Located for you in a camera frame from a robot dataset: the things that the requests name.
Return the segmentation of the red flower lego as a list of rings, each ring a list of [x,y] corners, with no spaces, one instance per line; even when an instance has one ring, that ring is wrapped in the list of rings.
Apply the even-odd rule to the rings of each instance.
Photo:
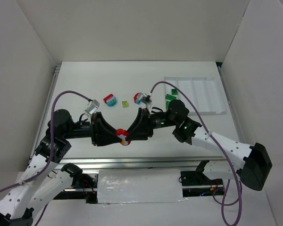
[[[126,138],[129,136],[129,133],[124,129],[117,129],[115,132],[116,136],[121,139],[120,144],[123,146],[130,145],[131,141],[127,141]]]

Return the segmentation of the long green lego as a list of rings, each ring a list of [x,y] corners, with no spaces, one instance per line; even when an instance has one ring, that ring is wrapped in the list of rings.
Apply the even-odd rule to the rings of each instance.
[[[165,99],[168,101],[172,101],[172,100],[176,100],[177,97],[170,94],[166,94]]]

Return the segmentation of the small green square lego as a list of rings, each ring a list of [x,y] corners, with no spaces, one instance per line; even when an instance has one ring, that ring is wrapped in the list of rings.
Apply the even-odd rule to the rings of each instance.
[[[171,89],[171,95],[178,95],[177,89]]]

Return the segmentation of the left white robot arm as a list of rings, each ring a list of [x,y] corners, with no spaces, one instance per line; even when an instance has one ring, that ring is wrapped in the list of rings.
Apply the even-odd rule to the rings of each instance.
[[[101,113],[94,113],[91,122],[74,122],[65,109],[53,113],[45,137],[35,150],[21,178],[6,190],[0,201],[0,226],[31,226],[34,218],[43,214],[49,202],[60,192],[82,183],[85,178],[80,167],[65,164],[47,183],[44,180],[70,150],[69,139],[90,137],[96,146],[120,143],[116,129],[107,124]]]

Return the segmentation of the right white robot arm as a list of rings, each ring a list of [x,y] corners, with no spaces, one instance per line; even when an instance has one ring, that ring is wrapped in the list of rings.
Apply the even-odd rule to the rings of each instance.
[[[246,187],[261,191],[272,168],[266,148],[259,143],[249,145],[231,140],[188,117],[189,110],[181,100],[172,100],[166,112],[150,114],[139,108],[138,115],[127,130],[125,143],[147,140],[155,129],[174,126],[172,134],[180,143],[219,153],[229,158],[235,173]]]

